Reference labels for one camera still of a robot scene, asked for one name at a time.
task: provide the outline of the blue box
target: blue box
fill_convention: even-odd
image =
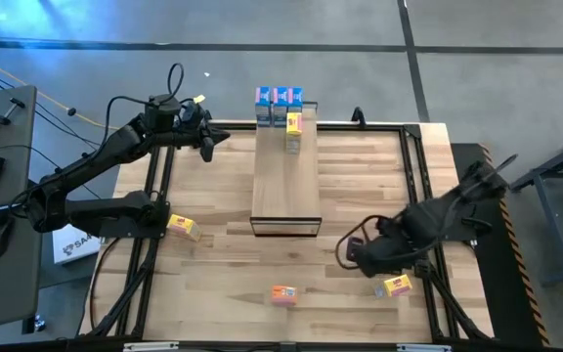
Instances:
[[[285,128],[288,113],[288,87],[273,88],[273,126]]]
[[[288,87],[288,112],[303,111],[303,88]]]
[[[271,87],[255,88],[255,118],[258,127],[271,126]]]

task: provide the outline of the concrete floor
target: concrete floor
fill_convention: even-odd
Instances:
[[[562,0],[408,0],[407,6],[416,45],[563,47]],[[156,0],[153,6],[104,0],[100,7],[90,0],[0,0],[3,37],[405,44],[396,0]],[[176,61],[186,67],[181,95],[204,94],[205,106],[217,118],[252,118],[254,86],[291,84],[302,85],[307,99],[319,102],[322,119],[346,120],[354,106],[361,106],[373,121],[418,121],[405,53],[0,49],[0,67],[96,120],[103,119],[114,95],[164,93],[166,70]],[[520,154],[503,173],[508,181],[562,148],[563,55],[419,54],[418,66],[429,118],[447,123],[453,142],[484,143],[495,160]],[[100,140],[100,129],[42,103],[80,135]],[[139,111],[119,104],[110,124],[123,124]],[[86,151],[82,143],[36,121],[33,146],[56,162],[71,162]],[[54,148],[63,144],[66,148]],[[51,168],[33,157],[30,176],[38,178]],[[89,187],[109,196],[115,175],[112,170]],[[82,192],[76,196],[89,197]],[[563,347],[563,284],[542,288],[538,282],[554,269],[555,258],[538,198],[525,189],[510,195],[508,204],[550,341]],[[20,337],[20,327],[10,324],[0,327],[0,343],[73,336],[86,287],[82,283],[41,291],[39,311],[49,321],[47,331]]]

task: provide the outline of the wooden table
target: wooden table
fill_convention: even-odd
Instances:
[[[431,187],[439,196],[457,184],[447,128],[420,126]],[[202,162],[197,151],[176,152],[168,199],[173,212],[201,226],[203,236],[199,243],[175,237],[160,243],[144,339],[430,341],[420,280],[410,275],[412,291],[379,298],[374,294],[378,278],[341,269],[333,255],[336,241],[364,217],[394,215],[408,203],[398,136],[319,132],[323,226],[315,239],[289,239],[255,238],[249,225],[254,135],[232,132],[210,163]],[[121,166],[114,196],[142,190],[148,164],[146,157]],[[97,282],[97,317],[123,289],[131,246],[132,241],[121,241],[108,255]],[[455,297],[478,327],[492,335],[473,251],[454,242],[445,243],[444,250]],[[298,287],[296,307],[271,305],[273,285]],[[437,300],[446,331],[444,307]],[[133,304],[128,330],[136,308]],[[88,314],[80,332],[87,330]]]

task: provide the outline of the yellow cable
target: yellow cable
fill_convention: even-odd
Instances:
[[[9,73],[8,71],[4,70],[4,69],[1,68],[1,67],[0,67],[0,72],[3,73],[3,74],[5,74],[5,75],[7,75],[8,77],[10,77],[10,78],[16,80],[18,83],[20,83],[20,84],[22,84],[22,85],[27,85],[27,83],[25,83],[25,82],[23,82],[22,80],[20,80],[20,79],[14,77],[11,73]],[[68,110],[68,108],[67,108],[65,105],[63,105],[62,103],[60,103],[60,102],[58,102],[57,100],[53,99],[52,97],[50,97],[50,96],[48,96],[48,95],[46,95],[46,94],[44,94],[44,93],[42,93],[42,92],[40,92],[40,91],[38,91],[38,95],[40,95],[41,97],[43,97],[43,98],[47,99],[48,101],[52,102],[52,103],[55,104],[56,106],[58,106],[58,107],[60,107],[60,108],[62,108],[62,109],[64,109],[64,110]],[[97,122],[97,121],[95,121],[95,120],[93,120],[93,119],[90,119],[90,118],[88,118],[88,117],[86,117],[86,116],[84,116],[84,115],[82,115],[82,114],[76,113],[75,116],[81,118],[83,121],[86,121],[86,122],[88,122],[88,123],[90,123],[90,124],[92,124],[92,125],[94,125],[94,126],[102,127],[102,128],[105,128],[105,127],[106,127],[105,125],[103,125],[103,124],[101,124],[101,123],[99,123],[99,122]],[[117,130],[117,129],[118,129],[118,127],[114,127],[114,126],[108,126],[108,128],[109,128],[109,129],[112,129],[112,130]]]

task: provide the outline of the small box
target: small box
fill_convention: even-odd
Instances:
[[[290,286],[273,286],[272,302],[280,307],[292,307],[297,304],[297,289]]]
[[[286,114],[288,113],[288,88],[273,88],[273,126],[285,127]]]
[[[201,238],[201,229],[195,221],[176,214],[172,214],[168,220],[166,232],[194,242]]]
[[[271,119],[271,87],[255,88],[255,117],[258,127],[270,127]]]
[[[386,288],[386,293],[388,297],[398,296],[404,292],[411,290],[411,282],[408,275],[404,274],[402,276],[392,278],[383,282],[384,288]]]
[[[299,154],[303,129],[303,115],[301,112],[289,112],[286,116],[286,121],[285,151],[288,154]]]
[[[303,111],[303,88],[288,87],[288,112]]]

